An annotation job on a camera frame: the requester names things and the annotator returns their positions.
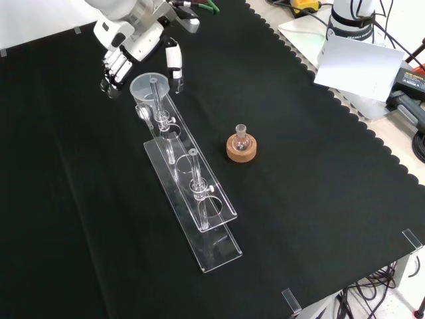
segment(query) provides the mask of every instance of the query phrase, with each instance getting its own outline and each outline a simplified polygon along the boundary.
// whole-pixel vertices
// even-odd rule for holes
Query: black tablecloth
[[[167,30],[185,61],[172,98],[238,212],[243,256],[198,269],[130,93],[98,89],[88,25],[0,60],[2,318],[285,318],[284,289],[308,306],[412,251],[403,230],[424,241],[416,178],[243,1],[217,2],[196,35]],[[166,73],[164,52],[143,72]],[[246,164],[225,154],[239,123],[258,142]]]

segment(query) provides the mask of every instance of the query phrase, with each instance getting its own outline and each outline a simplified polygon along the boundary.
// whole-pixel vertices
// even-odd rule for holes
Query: glass test tube
[[[155,121],[158,122],[159,130],[164,132],[169,129],[169,123],[168,123],[169,113],[168,111],[164,110],[164,107],[162,105],[161,97],[158,91],[158,79],[150,78],[149,82],[151,83],[153,101],[155,103],[154,118],[155,118]]]
[[[205,185],[205,182],[201,176],[201,167],[199,165],[199,153],[196,148],[191,148],[189,150],[189,160],[191,162],[192,170],[192,191],[194,191],[193,196],[196,200],[199,200],[198,208],[201,229],[206,230],[208,229],[207,207],[203,198],[206,195],[207,186]]]
[[[167,151],[168,163],[170,165],[174,165],[175,164],[175,157],[174,157],[173,145],[171,144],[170,139],[165,140],[165,149]]]

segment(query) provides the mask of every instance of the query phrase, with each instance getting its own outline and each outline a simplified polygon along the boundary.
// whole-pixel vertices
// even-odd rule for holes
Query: yellow device
[[[300,9],[304,9],[310,13],[317,12],[320,7],[321,3],[317,0],[291,0],[291,5]],[[306,14],[302,13],[300,10],[291,8],[292,14],[295,18],[303,17]]]

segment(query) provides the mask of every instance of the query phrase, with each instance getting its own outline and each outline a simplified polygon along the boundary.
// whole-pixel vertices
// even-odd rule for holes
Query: robotic arm
[[[326,37],[337,35],[372,43],[376,7],[376,0],[335,0]]]
[[[120,95],[132,68],[154,54],[165,43],[170,88],[183,89],[180,46],[167,37],[164,28],[177,20],[191,33],[199,26],[189,8],[174,7],[165,0],[86,0],[101,16],[94,34],[108,50],[103,59],[104,78],[100,88],[110,98]]]

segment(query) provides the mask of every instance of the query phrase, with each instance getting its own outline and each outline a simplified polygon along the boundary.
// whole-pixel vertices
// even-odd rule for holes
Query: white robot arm
[[[86,0],[99,9],[94,34],[107,48],[103,59],[104,79],[100,88],[110,98],[120,95],[133,66],[144,61],[165,44],[170,87],[183,89],[183,61],[180,46],[164,33],[164,28],[178,20],[191,33],[199,20],[189,8],[176,8],[165,0]]]

